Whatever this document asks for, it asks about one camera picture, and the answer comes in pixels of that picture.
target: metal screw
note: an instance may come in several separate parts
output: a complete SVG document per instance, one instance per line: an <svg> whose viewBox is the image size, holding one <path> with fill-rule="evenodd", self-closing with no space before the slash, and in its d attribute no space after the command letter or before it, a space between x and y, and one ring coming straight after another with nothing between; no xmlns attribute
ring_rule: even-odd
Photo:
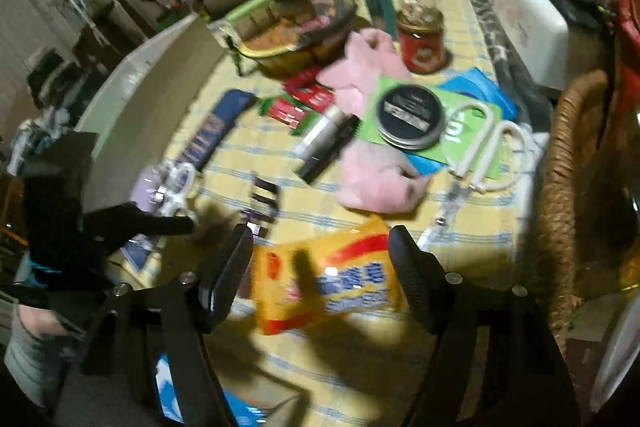
<svg viewBox="0 0 640 427"><path fill-rule="evenodd" d="M444 279L449 284L460 284L462 282L462 275L457 272L449 272L444 276Z"/></svg>
<svg viewBox="0 0 640 427"><path fill-rule="evenodd" d="M178 277L182 284L191 284L197 278L198 276L196 276L194 272L183 272L180 274L180 277Z"/></svg>
<svg viewBox="0 0 640 427"><path fill-rule="evenodd" d="M511 291L518 297L526 297L529 294L527 289L520 284L516 284L513 288L511 288Z"/></svg>
<svg viewBox="0 0 640 427"><path fill-rule="evenodd" d="M126 282L118 284L114 289L113 289L113 294L116 297L122 297L123 295L129 293L129 290L133 289L131 287L130 284L127 284Z"/></svg>

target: yellow plastic packet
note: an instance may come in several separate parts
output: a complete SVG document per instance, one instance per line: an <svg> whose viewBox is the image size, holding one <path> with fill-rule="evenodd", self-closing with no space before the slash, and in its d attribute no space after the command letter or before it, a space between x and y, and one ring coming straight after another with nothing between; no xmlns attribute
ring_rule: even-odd
<svg viewBox="0 0 640 427"><path fill-rule="evenodd" d="M328 315L399 309L402 293L387 239L376 216L310 241L255 247L253 296L262 333L302 328Z"/></svg>

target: jar lid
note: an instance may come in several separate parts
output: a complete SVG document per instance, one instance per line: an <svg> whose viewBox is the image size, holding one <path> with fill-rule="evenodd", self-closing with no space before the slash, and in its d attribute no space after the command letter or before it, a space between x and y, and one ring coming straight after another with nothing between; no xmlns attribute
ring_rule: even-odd
<svg viewBox="0 0 640 427"><path fill-rule="evenodd" d="M432 91L402 85L388 90L376 110L378 131L391 145L419 151L433 145L444 127L444 110Z"/></svg>

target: figurine on jar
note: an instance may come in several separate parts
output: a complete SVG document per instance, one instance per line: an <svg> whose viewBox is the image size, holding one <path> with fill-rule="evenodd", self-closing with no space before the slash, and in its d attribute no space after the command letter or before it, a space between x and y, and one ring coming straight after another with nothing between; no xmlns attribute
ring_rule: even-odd
<svg viewBox="0 0 640 427"><path fill-rule="evenodd" d="M444 66L444 17L435 0L402 0L396 17L402 60L418 74L430 74Z"/></svg>

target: round black tin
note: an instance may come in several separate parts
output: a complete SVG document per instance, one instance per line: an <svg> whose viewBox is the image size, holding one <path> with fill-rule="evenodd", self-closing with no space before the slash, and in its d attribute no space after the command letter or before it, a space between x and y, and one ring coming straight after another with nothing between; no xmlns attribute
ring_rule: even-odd
<svg viewBox="0 0 640 427"><path fill-rule="evenodd" d="M419 151L433 145L444 127L440 100L422 86L402 85L387 91L376 109L378 131L391 145Z"/></svg>

